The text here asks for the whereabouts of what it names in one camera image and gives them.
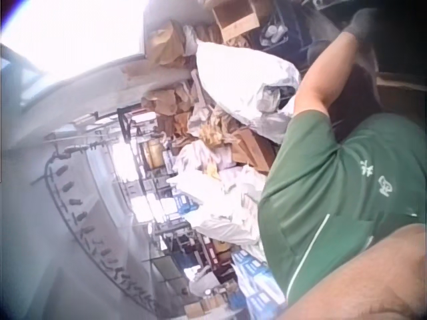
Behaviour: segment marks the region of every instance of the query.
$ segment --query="wooden crate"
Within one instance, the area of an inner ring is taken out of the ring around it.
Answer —
[[[269,0],[208,0],[224,42],[258,28],[271,11]]]

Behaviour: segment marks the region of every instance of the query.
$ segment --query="shirt logo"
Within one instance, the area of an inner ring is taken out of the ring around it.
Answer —
[[[390,182],[386,180],[386,178],[383,175],[379,178],[378,182],[381,185],[381,188],[380,188],[381,194],[385,195],[386,197],[389,197],[390,196],[389,193],[393,191],[393,186],[390,184]]]
[[[367,177],[369,177],[371,174],[374,173],[374,166],[371,165],[370,167],[368,166],[368,160],[365,161],[361,161],[361,169],[362,169],[362,175],[365,175]]]

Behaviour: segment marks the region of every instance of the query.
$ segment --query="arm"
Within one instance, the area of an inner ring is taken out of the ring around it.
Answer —
[[[358,41],[342,32],[316,59],[301,82],[295,96],[294,115],[317,110],[328,115],[328,107],[338,98],[352,70]]]

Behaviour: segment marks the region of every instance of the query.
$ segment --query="green t-shirt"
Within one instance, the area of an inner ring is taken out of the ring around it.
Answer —
[[[329,118],[288,126],[259,204],[267,262],[291,305],[399,227],[425,223],[426,135],[379,114],[337,144]]]

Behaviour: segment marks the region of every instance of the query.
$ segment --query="gray glove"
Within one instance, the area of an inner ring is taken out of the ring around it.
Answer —
[[[354,35],[361,44],[370,44],[371,34],[377,26],[378,10],[361,9],[355,13],[352,22],[343,30]]]

